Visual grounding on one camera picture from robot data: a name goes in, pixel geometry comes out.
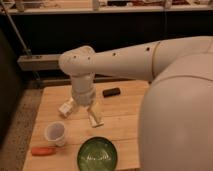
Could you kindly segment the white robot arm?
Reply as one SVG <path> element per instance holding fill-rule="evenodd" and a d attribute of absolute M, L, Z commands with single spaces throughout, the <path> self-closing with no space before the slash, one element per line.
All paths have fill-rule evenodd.
<path fill-rule="evenodd" d="M 96 74 L 145 80 L 138 145 L 142 171 L 213 171 L 213 36 L 167 39 L 96 52 L 62 53 L 72 97 L 86 106 Z"/>

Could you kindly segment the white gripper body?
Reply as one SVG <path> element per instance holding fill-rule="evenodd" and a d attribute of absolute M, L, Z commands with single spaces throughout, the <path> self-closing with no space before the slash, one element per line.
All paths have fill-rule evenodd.
<path fill-rule="evenodd" d="M 89 106 L 93 103 L 95 97 L 95 89 L 91 89 L 87 92 L 76 92 L 75 90 L 72 90 L 72 98 L 80 106 Z"/>

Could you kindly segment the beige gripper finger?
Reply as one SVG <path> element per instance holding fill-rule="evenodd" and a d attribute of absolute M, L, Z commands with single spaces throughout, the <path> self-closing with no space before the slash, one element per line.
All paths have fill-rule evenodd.
<path fill-rule="evenodd" d="M 88 109 L 88 114 L 93 126 L 99 125 L 101 123 L 101 112 L 97 106 L 90 106 Z"/>
<path fill-rule="evenodd" d="M 77 102 L 73 99 L 70 99 L 69 101 L 66 102 L 66 113 L 71 114 L 71 113 L 77 113 L 79 110 L 79 105 Z"/>

